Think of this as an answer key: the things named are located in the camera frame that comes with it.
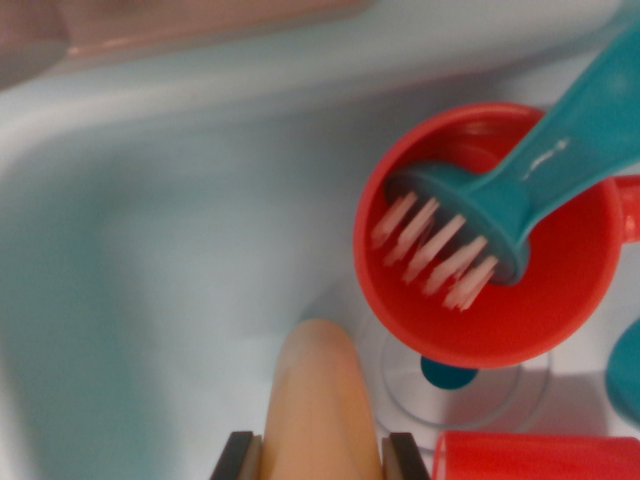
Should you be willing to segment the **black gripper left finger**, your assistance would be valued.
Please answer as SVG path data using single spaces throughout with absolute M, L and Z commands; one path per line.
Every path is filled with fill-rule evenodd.
M 233 431 L 228 436 L 210 480 L 257 480 L 260 477 L 262 436 Z

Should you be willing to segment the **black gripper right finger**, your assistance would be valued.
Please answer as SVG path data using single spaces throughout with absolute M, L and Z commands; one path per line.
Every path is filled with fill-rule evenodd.
M 390 433 L 382 439 L 381 447 L 385 480 L 429 480 L 431 478 L 411 433 Z

